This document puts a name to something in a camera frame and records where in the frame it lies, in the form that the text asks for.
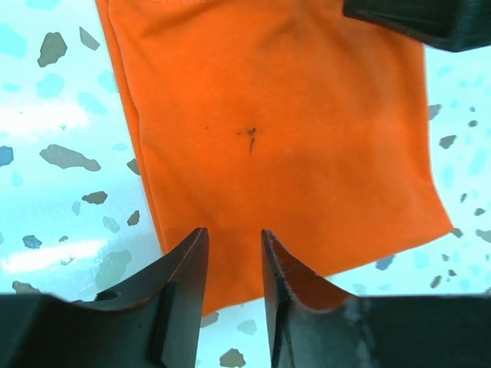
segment orange towel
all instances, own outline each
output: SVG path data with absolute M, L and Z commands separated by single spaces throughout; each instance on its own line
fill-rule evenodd
M 97 0 L 164 251 L 210 231 L 203 314 L 261 297 L 261 230 L 324 276 L 444 235 L 423 47 L 341 0 Z

